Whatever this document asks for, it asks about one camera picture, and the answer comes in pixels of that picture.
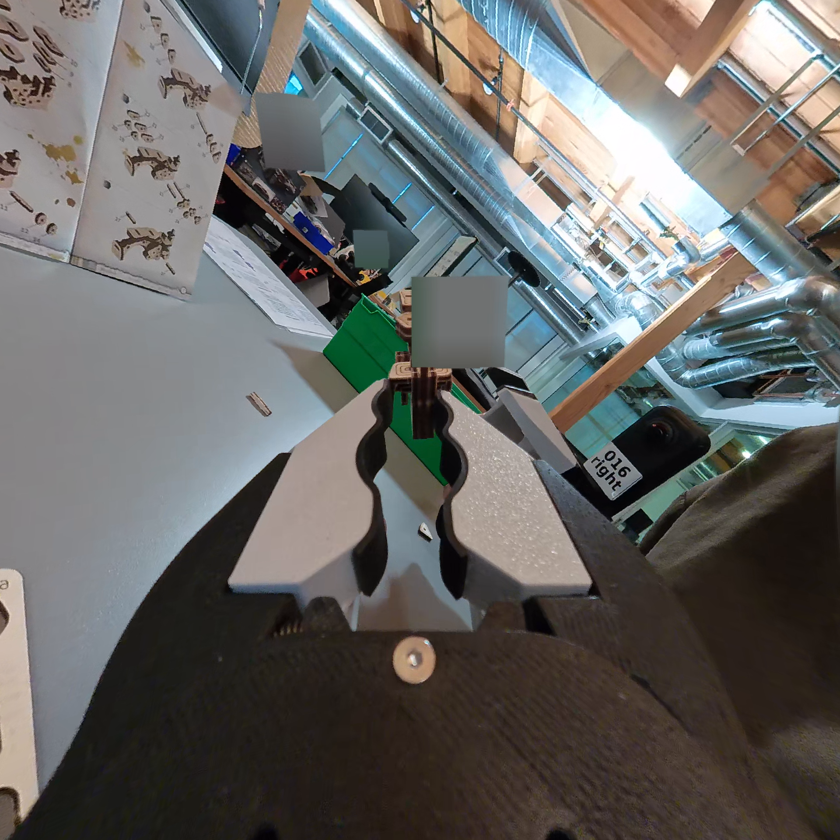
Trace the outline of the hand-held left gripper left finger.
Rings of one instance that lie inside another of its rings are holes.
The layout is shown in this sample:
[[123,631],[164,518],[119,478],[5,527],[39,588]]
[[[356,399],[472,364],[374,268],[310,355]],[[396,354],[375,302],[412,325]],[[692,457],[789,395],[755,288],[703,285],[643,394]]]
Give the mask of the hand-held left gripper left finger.
[[375,381],[290,453],[228,579],[237,593],[372,595],[387,561],[389,382]]

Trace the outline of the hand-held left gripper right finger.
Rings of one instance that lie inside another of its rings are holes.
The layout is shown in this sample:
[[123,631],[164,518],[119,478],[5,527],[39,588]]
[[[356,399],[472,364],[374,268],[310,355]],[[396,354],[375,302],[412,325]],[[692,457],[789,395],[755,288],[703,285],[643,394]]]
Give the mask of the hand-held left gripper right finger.
[[440,570],[464,599],[587,595],[585,568],[538,472],[551,467],[438,395],[440,470],[453,488],[438,514]]

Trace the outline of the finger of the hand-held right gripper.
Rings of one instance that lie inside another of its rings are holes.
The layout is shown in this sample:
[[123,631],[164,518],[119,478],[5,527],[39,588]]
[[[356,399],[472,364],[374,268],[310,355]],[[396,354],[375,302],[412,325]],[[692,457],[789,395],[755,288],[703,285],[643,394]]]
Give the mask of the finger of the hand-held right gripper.
[[482,416],[533,459],[545,461],[554,470],[569,471],[579,465],[572,448],[530,392],[500,389],[495,403]]

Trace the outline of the wooden puzzle model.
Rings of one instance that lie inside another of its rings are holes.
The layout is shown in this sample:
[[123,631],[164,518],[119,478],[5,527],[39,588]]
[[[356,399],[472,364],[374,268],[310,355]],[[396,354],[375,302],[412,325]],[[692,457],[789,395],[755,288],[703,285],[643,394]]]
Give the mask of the wooden puzzle model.
[[406,342],[407,349],[395,353],[388,382],[392,391],[401,395],[402,404],[411,405],[413,438],[432,438],[435,436],[434,407],[438,393],[450,391],[453,372],[451,368],[413,366],[412,290],[399,290],[398,301],[401,311],[395,318],[395,332]]

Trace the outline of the grey desk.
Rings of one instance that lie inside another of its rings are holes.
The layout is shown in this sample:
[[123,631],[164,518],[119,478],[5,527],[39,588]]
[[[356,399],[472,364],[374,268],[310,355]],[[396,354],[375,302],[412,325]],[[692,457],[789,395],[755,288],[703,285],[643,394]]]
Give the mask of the grey desk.
[[188,301],[11,248],[1,280],[2,567],[24,579],[45,786],[166,565],[355,392],[205,255]]

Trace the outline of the slanted wooden beam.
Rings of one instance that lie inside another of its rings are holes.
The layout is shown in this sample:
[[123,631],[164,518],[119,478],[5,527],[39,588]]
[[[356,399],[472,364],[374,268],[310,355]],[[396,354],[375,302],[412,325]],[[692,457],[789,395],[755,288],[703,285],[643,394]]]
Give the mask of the slanted wooden beam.
[[549,418],[563,434],[612,394],[631,375],[704,313],[717,306],[743,282],[755,267],[740,253],[733,253],[720,267],[708,270],[696,285],[646,327],[601,369],[577,387],[550,413]]

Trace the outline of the green plastic bin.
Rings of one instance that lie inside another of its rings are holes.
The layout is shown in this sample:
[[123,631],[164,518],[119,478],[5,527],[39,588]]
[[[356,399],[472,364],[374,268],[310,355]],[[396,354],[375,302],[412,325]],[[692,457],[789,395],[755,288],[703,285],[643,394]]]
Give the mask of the green plastic bin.
[[[411,291],[400,293],[402,312],[389,316],[371,299],[362,299],[353,307],[341,328],[328,343],[324,355],[357,392],[374,386],[374,394],[382,388],[397,362],[411,360],[412,313]],[[442,443],[436,433],[428,438],[413,435],[413,396],[411,380],[400,381],[393,387],[399,394],[400,405],[395,406],[393,395],[387,407],[391,409],[391,429],[429,469],[449,496],[452,486],[440,470]]]

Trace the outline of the person's olive shirt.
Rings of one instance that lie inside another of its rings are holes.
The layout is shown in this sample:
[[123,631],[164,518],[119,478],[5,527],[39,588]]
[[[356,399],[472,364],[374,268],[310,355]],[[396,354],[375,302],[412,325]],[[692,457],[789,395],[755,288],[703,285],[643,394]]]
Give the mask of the person's olive shirt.
[[819,838],[839,837],[837,437],[832,423],[771,439],[674,500],[639,545]]

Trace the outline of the white paper sheet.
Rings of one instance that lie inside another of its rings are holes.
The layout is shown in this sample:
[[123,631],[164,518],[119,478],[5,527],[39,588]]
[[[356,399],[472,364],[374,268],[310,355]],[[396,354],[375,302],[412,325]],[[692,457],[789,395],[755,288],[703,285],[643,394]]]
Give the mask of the white paper sheet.
[[263,252],[216,216],[210,217],[204,253],[277,327],[312,337],[334,335],[334,328],[308,308],[291,282],[262,259]]

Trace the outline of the black monitor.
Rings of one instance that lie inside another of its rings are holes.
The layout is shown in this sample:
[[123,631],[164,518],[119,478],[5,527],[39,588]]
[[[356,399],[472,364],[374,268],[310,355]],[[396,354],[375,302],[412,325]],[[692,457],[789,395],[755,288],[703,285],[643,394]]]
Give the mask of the black monitor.
[[380,231],[387,237],[387,268],[393,269],[414,248],[418,239],[406,225],[406,217],[373,184],[352,175],[330,203],[344,223],[344,234],[354,244],[357,230]]

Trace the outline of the small blue storage bin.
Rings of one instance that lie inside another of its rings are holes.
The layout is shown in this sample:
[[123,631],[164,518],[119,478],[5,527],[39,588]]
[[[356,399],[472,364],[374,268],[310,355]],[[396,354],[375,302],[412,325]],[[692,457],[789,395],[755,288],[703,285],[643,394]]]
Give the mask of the small blue storage bin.
[[292,219],[292,223],[317,251],[326,256],[331,255],[334,250],[334,243],[319,223],[303,212],[297,212]]

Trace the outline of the silver ventilation ducts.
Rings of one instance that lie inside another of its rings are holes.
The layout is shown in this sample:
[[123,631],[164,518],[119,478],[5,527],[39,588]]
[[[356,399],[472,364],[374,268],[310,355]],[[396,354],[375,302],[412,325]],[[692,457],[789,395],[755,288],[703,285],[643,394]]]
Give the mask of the silver ventilation ducts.
[[[513,157],[357,2],[313,2],[304,27],[306,37],[336,64],[350,82],[394,122],[397,131],[422,146],[435,166],[478,206],[506,229],[515,249],[535,263],[550,280],[560,283],[561,269],[583,272],[583,253],[554,230],[550,200]],[[772,281],[772,301],[783,311],[794,303],[819,323],[831,323],[838,335],[838,279],[823,263],[799,246],[755,203],[734,213],[719,202],[723,190],[747,164],[736,163],[733,150],[718,152],[723,139],[631,55],[623,56],[606,74],[604,91],[570,68],[560,68],[563,105],[583,109],[584,126],[598,140],[615,137],[628,147],[640,131],[643,151],[665,141],[665,163],[676,168],[670,186],[686,194],[677,210],[688,226],[705,234],[732,228],[735,246]]]

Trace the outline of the pale punched parts sheet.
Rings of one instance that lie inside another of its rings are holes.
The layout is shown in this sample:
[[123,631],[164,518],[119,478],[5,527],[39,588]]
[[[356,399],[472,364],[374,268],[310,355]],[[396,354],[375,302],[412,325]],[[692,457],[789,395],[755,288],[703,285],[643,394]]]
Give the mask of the pale punched parts sheet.
[[24,580],[1,569],[1,789],[20,824],[39,797]]

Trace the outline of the assembly instruction booklet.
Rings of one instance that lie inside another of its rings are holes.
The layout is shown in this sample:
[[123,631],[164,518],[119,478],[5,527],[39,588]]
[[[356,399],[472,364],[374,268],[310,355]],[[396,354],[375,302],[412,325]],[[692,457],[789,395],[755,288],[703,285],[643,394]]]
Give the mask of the assembly instruction booklet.
[[2,245],[193,294],[238,94],[178,2],[1,2]]

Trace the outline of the black display board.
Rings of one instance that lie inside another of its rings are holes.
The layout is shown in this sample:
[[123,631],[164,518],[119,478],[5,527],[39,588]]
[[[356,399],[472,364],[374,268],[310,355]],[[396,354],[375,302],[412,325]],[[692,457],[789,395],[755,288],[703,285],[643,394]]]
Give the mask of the black display board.
[[182,7],[221,60],[240,115],[234,144],[260,145],[253,96],[284,92],[311,1],[184,1]]

